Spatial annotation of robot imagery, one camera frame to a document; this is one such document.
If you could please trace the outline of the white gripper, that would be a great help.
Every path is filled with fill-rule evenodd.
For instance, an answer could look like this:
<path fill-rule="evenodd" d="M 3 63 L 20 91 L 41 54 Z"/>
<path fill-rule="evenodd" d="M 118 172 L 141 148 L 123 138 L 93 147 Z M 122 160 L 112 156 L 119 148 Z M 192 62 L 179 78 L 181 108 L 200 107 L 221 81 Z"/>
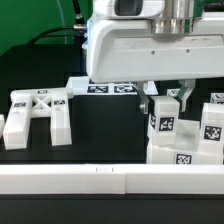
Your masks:
<path fill-rule="evenodd" d="M 203 18 L 181 35 L 156 35 L 147 20 L 98 21 L 89 31 L 86 69 L 96 83 L 137 82 L 143 114 L 149 99 L 140 81 L 180 80 L 184 112 L 195 79 L 224 76 L 224 19 Z"/>

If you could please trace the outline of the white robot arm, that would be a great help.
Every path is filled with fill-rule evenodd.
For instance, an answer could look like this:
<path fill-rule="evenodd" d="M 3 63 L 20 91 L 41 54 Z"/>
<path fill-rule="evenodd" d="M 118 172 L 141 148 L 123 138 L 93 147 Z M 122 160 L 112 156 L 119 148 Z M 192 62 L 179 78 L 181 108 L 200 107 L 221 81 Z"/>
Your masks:
<path fill-rule="evenodd" d="M 96 83 L 133 82 L 143 111 L 147 81 L 224 77 L 224 10 L 205 0 L 93 0 L 86 71 Z"/>

